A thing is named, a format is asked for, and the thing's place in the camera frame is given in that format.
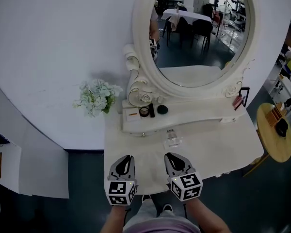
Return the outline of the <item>person's grey trousers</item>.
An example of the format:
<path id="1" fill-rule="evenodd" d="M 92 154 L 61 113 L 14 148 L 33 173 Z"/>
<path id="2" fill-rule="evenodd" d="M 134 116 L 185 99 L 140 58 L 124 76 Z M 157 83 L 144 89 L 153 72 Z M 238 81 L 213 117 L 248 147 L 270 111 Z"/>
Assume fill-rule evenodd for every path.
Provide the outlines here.
<path id="1" fill-rule="evenodd" d="M 151 199 L 146 200 L 144 201 L 144 203 L 142 203 L 137 214 L 127 221 L 127 223 L 125 224 L 125 228 L 129 228 L 135 224 L 144 223 L 150 220 L 163 220 L 163 219 L 175 219 L 183 222 L 187 221 L 186 218 L 176 216 L 173 212 L 172 213 L 161 212 L 157 216 L 156 206 L 153 200 Z"/>

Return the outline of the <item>pink flat case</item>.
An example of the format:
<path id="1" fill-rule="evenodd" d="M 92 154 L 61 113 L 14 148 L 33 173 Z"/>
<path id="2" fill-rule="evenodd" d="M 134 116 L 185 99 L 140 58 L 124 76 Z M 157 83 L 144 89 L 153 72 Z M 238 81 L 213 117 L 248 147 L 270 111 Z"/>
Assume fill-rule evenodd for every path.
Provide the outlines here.
<path id="1" fill-rule="evenodd" d="M 244 100 L 245 97 L 243 97 L 242 95 L 238 95 L 234 102 L 233 102 L 233 108 L 234 110 L 237 110 L 239 108 L 239 106 L 243 103 L 243 100 Z"/>

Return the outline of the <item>clear plastic packet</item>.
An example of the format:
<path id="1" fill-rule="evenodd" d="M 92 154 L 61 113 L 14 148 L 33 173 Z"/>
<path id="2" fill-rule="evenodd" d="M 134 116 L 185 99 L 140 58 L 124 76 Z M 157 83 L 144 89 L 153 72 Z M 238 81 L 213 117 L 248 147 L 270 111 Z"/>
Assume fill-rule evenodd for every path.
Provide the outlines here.
<path id="1" fill-rule="evenodd" d="M 179 148 L 182 144 L 182 137 L 175 129 L 167 129 L 163 137 L 163 145 L 166 149 Z"/>

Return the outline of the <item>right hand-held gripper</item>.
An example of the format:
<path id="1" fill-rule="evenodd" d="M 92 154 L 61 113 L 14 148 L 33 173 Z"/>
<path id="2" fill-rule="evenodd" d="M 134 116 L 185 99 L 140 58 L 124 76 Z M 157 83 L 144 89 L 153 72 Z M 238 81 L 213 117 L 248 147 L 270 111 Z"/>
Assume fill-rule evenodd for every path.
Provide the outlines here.
<path id="1" fill-rule="evenodd" d="M 189 159 L 180 154 L 169 152 L 164 155 L 164 163 L 168 174 L 167 186 L 180 201 L 200 196 L 203 182 Z"/>

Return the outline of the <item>black pouch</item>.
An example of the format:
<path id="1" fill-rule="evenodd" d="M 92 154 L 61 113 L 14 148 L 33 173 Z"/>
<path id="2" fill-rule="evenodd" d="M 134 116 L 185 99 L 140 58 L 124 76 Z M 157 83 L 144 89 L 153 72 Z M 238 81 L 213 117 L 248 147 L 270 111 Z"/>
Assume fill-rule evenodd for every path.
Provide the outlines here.
<path id="1" fill-rule="evenodd" d="M 286 137 L 287 135 L 287 130 L 288 130 L 288 123 L 284 118 L 281 118 L 277 124 L 275 125 L 275 130 L 277 134 L 283 138 Z"/>

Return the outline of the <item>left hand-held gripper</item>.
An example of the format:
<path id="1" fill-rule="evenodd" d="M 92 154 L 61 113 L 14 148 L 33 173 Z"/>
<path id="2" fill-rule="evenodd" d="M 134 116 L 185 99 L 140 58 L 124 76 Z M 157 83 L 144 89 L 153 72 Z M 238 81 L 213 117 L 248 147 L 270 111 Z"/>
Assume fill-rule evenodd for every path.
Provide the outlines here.
<path id="1" fill-rule="evenodd" d="M 128 206 L 137 192 L 135 160 L 126 155 L 114 162 L 105 182 L 105 193 L 110 205 Z"/>

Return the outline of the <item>person's right forearm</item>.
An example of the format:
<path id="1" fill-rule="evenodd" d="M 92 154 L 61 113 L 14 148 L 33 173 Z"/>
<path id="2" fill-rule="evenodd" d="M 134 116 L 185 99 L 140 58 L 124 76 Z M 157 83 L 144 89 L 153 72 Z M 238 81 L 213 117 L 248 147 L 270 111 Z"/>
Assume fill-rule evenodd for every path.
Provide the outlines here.
<path id="1" fill-rule="evenodd" d="M 205 233 L 231 233 L 226 223 L 198 198 L 188 200 L 186 206 Z"/>

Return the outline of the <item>person's left forearm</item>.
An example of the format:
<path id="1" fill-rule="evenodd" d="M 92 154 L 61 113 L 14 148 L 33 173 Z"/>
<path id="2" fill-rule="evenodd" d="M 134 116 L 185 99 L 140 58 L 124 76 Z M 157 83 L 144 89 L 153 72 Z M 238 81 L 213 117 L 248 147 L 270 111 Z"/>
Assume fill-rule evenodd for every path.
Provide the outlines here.
<path id="1" fill-rule="evenodd" d="M 124 206 L 113 206 L 100 233 L 123 233 L 125 215 Z"/>

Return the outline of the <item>white shelf unit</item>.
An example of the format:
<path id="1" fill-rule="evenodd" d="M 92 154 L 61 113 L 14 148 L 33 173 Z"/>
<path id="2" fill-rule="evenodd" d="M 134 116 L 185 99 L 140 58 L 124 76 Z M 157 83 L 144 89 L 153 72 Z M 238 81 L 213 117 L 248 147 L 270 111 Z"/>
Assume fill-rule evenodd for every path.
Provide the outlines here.
<path id="1" fill-rule="evenodd" d="M 68 153 L 36 129 L 0 89 L 0 184 L 23 195 L 67 199 Z"/>

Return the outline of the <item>flat white box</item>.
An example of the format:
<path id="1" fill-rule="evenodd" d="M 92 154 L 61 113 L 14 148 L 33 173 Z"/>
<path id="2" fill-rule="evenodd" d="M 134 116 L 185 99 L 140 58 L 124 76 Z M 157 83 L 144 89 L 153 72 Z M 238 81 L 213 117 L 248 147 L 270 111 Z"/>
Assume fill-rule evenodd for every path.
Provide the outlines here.
<path id="1" fill-rule="evenodd" d="M 132 121 L 138 121 L 141 119 L 139 109 L 137 107 L 134 108 L 127 108 L 124 110 L 126 115 L 126 121 L 132 122 Z"/>

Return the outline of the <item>wooden organizer box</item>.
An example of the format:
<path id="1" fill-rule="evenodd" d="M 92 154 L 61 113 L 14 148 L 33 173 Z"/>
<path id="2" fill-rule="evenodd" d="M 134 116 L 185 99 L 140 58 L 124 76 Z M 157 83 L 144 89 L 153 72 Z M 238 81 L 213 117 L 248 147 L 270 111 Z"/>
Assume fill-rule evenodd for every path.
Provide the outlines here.
<path id="1" fill-rule="evenodd" d="M 277 122 L 287 114 L 285 105 L 280 102 L 276 104 L 266 115 L 266 120 L 271 127 L 275 126 Z"/>

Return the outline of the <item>white dressing table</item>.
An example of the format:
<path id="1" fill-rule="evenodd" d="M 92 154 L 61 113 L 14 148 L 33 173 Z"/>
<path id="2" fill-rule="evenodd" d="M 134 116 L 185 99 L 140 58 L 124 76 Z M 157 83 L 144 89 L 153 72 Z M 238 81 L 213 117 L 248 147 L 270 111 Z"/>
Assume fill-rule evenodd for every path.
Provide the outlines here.
<path id="1" fill-rule="evenodd" d="M 157 194 L 168 190 L 164 164 L 166 131 L 145 133 L 144 123 L 158 122 L 156 117 L 136 121 L 139 132 L 123 132 L 124 113 L 110 112 L 105 117 L 104 174 L 119 158 L 132 155 L 135 160 L 137 194 Z M 263 154 L 263 147 L 248 113 L 234 122 L 218 120 L 192 122 L 174 127 L 182 143 L 176 152 L 188 158 L 202 179 L 219 176 L 246 167 Z"/>

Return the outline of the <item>white flowers in vase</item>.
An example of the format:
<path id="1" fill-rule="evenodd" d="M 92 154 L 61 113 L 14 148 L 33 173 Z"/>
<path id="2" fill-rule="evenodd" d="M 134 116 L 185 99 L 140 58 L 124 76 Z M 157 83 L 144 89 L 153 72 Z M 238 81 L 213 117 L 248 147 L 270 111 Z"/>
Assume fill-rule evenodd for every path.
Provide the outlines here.
<path id="1" fill-rule="evenodd" d="M 74 108 L 82 108 L 88 117 L 108 114 L 123 89 L 102 79 L 93 79 L 80 85 L 80 96 L 74 101 Z"/>

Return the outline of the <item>black picture frame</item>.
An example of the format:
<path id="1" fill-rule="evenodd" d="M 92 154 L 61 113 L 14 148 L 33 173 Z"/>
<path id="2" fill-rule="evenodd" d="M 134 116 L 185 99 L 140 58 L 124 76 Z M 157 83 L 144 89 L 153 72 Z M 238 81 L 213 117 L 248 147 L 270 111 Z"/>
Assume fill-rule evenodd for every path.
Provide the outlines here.
<path id="1" fill-rule="evenodd" d="M 243 105 L 243 107 L 246 107 L 247 100 L 248 100 L 248 96 L 249 96 L 249 91 L 250 91 L 250 88 L 249 87 L 242 87 L 239 90 L 239 95 L 242 98 L 242 105 Z"/>

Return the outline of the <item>round wooden table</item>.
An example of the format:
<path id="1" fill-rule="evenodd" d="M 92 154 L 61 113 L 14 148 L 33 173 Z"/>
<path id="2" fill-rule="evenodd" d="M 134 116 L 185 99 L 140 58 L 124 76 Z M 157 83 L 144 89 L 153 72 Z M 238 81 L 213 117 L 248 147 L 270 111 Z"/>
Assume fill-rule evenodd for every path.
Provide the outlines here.
<path id="1" fill-rule="evenodd" d="M 244 173 L 242 175 L 243 177 L 253 172 L 268 157 L 271 157 L 273 160 L 279 163 L 284 163 L 291 157 L 291 127 L 286 117 L 283 117 L 288 123 L 288 130 L 285 138 L 279 136 L 275 130 L 275 126 L 271 127 L 266 120 L 267 113 L 274 106 L 275 105 L 270 103 L 263 103 L 257 110 L 257 134 L 265 151 L 261 157 L 257 158 L 251 163 L 252 168 Z"/>

